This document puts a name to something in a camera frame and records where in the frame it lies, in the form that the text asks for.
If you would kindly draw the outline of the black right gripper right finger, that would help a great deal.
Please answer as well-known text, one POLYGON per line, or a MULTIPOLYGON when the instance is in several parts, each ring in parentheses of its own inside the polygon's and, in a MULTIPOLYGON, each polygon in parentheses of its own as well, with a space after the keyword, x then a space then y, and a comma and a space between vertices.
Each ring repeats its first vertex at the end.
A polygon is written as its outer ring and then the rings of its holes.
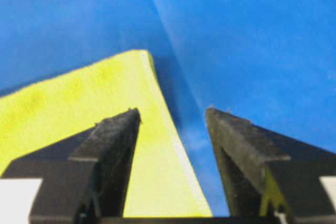
POLYGON ((206 124, 232 217, 335 223, 335 153, 215 108, 206 124))

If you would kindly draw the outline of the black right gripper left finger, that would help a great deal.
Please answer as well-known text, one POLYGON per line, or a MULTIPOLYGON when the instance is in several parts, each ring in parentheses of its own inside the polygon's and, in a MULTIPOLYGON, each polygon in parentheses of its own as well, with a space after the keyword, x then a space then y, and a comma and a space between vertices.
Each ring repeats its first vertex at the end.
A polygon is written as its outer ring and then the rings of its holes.
POLYGON ((11 161, 1 176, 1 223, 121 215, 139 125, 139 111, 129 109, 11 161))

